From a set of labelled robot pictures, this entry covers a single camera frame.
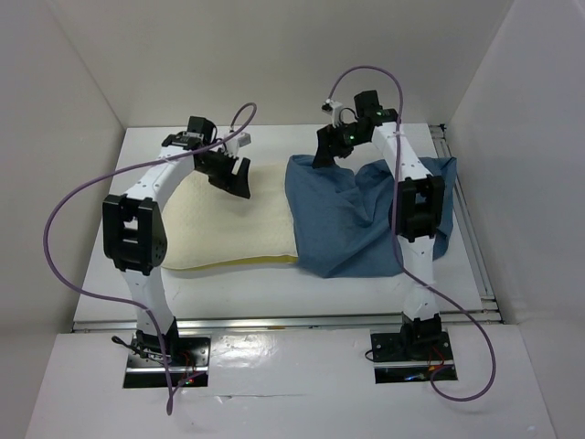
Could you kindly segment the cream yellow pillow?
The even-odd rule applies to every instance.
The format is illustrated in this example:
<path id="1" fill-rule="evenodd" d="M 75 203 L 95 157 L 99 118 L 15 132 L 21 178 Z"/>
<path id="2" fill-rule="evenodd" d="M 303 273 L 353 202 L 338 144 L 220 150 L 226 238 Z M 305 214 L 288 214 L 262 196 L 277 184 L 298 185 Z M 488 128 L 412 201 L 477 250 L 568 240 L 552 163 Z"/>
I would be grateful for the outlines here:
<path id="1" fill-rule="evenodd" d="M 168 241 L 163 267 L 209 267 L 295 263 L 293 216 L 284 191 L 286 165 L 250 169 L 251 198 L 211 186 L 198 172 L 185 178 L 166 203 L 163 221 Z"/>

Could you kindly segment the blue pillowcase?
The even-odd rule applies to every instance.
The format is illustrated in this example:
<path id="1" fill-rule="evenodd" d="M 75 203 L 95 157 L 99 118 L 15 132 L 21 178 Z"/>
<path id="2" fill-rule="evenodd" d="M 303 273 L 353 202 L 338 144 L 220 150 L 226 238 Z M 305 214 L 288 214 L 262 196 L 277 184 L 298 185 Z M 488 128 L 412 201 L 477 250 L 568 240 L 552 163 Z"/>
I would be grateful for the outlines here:
<path id="1" fill-rule="evenodd" d="M 297 265 L 321 278 L 400 274 L 389 225 L 394 178 L 386 162 L 354 172 L 338 165 L 314 169 L 313 160 L 293 155 L 285 171 Z"/>

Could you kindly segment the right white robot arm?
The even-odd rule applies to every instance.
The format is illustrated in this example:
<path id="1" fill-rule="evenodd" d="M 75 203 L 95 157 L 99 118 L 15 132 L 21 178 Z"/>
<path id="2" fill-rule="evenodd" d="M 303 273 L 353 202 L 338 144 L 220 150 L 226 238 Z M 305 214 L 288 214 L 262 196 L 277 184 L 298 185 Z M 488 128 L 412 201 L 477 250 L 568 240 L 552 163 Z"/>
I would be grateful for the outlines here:
<path id="1" fill-rule="evenodd" d="M 440 310 L 435 284 L 433 249 L 441 223 L 445 183 L 421 162 L 400 128 L 397 111 L 383 108 L 376 91 L 354 98 L 356 120 L 343 121 L 344 104 L 327 98 L 322 111 L 331 122 L 317 131 L 314 168 L 332 166 L 354 148 L 371 143 L 381 153 L 394 178 L 389 223 L 392 248 L 399 266 L 411 280 L 402 310 L 402 325 L 383 355 L 392 359 L 426 359 L 440 341 Z"/>

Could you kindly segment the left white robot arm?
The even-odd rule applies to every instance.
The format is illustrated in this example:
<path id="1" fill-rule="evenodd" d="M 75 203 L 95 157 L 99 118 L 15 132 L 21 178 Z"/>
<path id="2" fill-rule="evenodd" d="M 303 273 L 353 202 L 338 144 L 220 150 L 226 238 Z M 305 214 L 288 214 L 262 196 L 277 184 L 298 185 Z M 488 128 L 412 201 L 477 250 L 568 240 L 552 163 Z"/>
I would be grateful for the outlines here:
<path id="1" fill-rule="evenodd" d="M 122 273 L 132 300 L 144 306 L 137 311 L 138 348 L 161 365 L 173 363 L 181 345 L 161 274 L 168 250 L 162 210 L 195 171 L 230 195 L 250 198 L 250 160 L 238 158 L 240 148 L 251 143 L 250 135 L 231 129 L 215 142 L 216 132 L 210 120 L 190 117 L 185 131 L 161 143 L 157 165 L 123 194 L 110 194 L 102 203 L 104 254 Z"/>

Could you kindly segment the aluminium rail right side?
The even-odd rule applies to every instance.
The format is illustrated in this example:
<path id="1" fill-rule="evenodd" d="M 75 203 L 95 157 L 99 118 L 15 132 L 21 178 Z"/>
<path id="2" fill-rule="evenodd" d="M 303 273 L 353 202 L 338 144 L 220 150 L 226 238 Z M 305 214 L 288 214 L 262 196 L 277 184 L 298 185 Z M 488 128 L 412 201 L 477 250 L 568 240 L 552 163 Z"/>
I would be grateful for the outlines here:
<path id="1" fill-rule="evenodd" d="M 446 125 L 428 125 L 431 140 L 438 157 L 452 158 L 452 151 L 446 139 Z M 473 278 L 482 302 L 482 313 L 496 315 L 495 321 L 502 321 L 499 305 L 496 301 L 492 283 L 487 272 L 484 256 L 477 240 L 473 222 L 463 193 L 460 178 L 455 178 L 453 188 L 453 217 L 457 220 L 462 235 L 463 245 L 471 266 Z"/>

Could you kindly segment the aluminium rail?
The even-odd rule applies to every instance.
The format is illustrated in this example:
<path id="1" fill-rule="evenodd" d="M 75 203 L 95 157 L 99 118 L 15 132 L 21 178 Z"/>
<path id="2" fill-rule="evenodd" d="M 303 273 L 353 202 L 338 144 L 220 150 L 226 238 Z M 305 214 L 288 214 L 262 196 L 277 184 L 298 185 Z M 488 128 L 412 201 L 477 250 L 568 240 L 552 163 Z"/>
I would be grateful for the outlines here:
<path id="1" fill-rule="evenodd" d="M 487 310 L 471 313 L 478 323 L 500 324 L 503 318 L 497 310 Z M 443 324 L 467 324 L 471 320 L 461 313 L 447 313 L 441 317 Z M 354 316 L 303 316 L 303 317 L 275 317 L 275 318 L 233 318 L 233 319 L 191 319 L 178 320 L 179 331 L 210 331 L 216 329 L 227 330 L 278 330 L 291 328 L 333 328 L 333 327 L 377 327 L 400 326 L 402 318 L 399 315 L 354 315 Z M 73 333 L 133 331 L 136 324 L 133 321 L 111 322 L 76 322 L 73 324 Z"/>
<path id="2" fill-rule="evenodd" d="M 452 151 L 446 139 L 446 125 L 428 125 L 431 140 L 438 157 L 452 158 Z M 455 178 L 453 188 L 453 217 L 457 220 L 462 235 L 463 245 L 471 266 L 473 278 L 482 302 L 482 313 L 496 315 L 495 321 L 502 321 L 499 305 L 496 301 L 492 283 L 487 272 L 484 256 L 477 240 L 473 222 L 463 193 L 460 178 Z"/>

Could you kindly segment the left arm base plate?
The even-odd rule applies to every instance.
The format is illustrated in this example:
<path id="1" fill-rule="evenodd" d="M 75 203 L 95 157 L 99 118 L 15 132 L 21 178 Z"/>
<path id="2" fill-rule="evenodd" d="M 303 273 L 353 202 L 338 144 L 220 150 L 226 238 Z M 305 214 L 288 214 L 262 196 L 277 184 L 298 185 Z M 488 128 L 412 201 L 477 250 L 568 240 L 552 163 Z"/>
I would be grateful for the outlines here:
<path id="1" fill-rule="evenodd" d="M 136 336 L 129 346 L 130 353 L 126 368 L 130 372 L 163 372 L 163 355 L 158 350 L 141 348 Z M 167 354 L 167 361 L 172 373 L 207 370 L 211 339 L 209 337 L 184 337 L 179 339 L 175 354 Z"/>

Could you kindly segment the aluminium rail front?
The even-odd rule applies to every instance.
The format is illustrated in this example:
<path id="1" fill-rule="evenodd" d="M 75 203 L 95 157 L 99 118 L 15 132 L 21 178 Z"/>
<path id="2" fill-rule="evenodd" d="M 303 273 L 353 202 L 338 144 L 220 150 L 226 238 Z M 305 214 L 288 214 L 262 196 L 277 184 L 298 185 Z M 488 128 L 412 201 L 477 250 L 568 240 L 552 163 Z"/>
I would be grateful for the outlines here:
<path id="1" fill-rule="evenodd" d="M 478 323 L 500 324 L 503 318 L 497 310 L 487 310 L 471 313 Z M 447 313 L 441 317 L 443 324 L 467 324 L 471 320 L 461 313 Z M 278 330 L 291 328 L 333 328 L 333 327 L 377 327 L 400 326 L 402 318 L 399 315 L 354 315 L 354 316 L 303 316 L 303 317 L 275 317 L 275 318 L 233 318 L 233 319 L 191 319 L 178 320 L 179 331 L 210 331 L 216 329 L 227 330 Z M 111 322 L 76 322 L 73 324 L 73 333 L 133 331 L 136 324 L 133 321 Z"/>

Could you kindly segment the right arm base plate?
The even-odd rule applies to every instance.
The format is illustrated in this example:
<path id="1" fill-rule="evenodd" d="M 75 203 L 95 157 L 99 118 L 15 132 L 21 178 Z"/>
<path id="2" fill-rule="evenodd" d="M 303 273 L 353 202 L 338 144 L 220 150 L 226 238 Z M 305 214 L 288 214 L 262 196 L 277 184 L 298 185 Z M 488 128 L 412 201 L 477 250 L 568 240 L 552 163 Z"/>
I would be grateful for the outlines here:
<path id="1" fill-rule="evenodd" d="M 453 360 L 451 341 L 447 332 L 439 338 L 421 343 L 409 342 L 400 333 L 370 335 L 372 359 L 376 363 L 447 361 Z"/>

